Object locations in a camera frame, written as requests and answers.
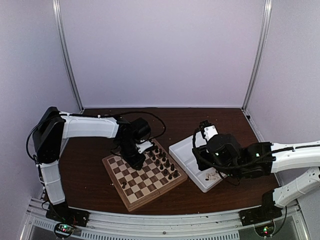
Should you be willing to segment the dark chess knight piece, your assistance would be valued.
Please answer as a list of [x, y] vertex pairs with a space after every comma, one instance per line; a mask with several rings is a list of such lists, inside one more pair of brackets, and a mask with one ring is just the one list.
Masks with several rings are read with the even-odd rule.
[[166, 153], [165, 153], [165, 152], [162, 153], [162, 161], [163, 161], [163, 162], [166, 162], [166, 161], [167, 161], [167, 159], [166, 159]]

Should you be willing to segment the dark chess king piece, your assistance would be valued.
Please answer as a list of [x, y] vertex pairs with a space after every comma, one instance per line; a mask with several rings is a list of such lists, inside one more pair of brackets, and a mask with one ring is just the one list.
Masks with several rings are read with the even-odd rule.
[[165, 167], [168, 168], [169, 166], [170, 166], [170, 161], [169, 161], [169, 159], [167, 159], [165, 162]]

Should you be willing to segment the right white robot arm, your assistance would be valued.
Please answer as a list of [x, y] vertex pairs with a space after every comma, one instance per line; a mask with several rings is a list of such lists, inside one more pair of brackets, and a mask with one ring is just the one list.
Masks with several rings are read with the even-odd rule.
[[264, 194], [262, 206], [256, 210], [259, 220], [268, 220], [276, 209], [306, 195], [320, 185], [320, 143], [256, 142], [242, 147], [231, 134], [216, 134], [205, 138], [192, 153], [201, 166], [214, 168], [237, 179], [254, 179], [285, 171], [305, 169], [291, 182]]

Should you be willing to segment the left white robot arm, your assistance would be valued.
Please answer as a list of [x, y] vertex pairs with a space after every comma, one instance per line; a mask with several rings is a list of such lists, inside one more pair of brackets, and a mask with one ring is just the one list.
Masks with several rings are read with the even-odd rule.
[[35, 164], [53, 215], [61, 222], [67, 222], [72, 218], [59, 167], [60, 158], [70, 139], [112, 139], [120, 148], [120, 156], [129, 166], [140, 170], [146, 159], [145, 151], [154, 146], [151, 140], [145, 138], [150, 132], [149, 123], [141, 117], [128, 121], [122, 114], [85, 115], [60, 111], [54, 106], [49, 107], [31, 134]]

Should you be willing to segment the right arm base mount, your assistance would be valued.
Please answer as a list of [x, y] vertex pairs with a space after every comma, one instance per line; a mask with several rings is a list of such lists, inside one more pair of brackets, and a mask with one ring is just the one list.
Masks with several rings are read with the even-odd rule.
[[282, 216], [282, 209], [274, 205], [263, 204], [258, 207], [239, 211], [239, 218], [243, 226], [255, 225]]

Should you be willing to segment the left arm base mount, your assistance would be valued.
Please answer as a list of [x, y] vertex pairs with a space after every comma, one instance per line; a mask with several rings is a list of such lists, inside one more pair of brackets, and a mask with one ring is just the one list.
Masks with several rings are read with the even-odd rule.
[[57, 222], [66, 223], [77, 227], [86, 227], [90, 213], [85, 210], [63, 207], [49, 207], [45, 217]]

